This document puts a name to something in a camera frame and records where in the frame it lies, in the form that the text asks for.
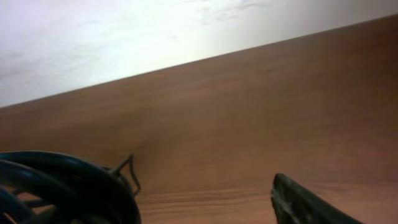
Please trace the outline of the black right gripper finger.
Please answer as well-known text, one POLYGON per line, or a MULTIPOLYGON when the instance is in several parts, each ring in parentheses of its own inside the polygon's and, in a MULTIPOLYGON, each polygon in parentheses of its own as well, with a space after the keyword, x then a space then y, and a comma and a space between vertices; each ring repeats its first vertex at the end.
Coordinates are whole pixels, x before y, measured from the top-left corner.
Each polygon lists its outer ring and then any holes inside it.
POLYGON ((274 176, 271 202, 278 224, 361 224, 282 173, 274 176))

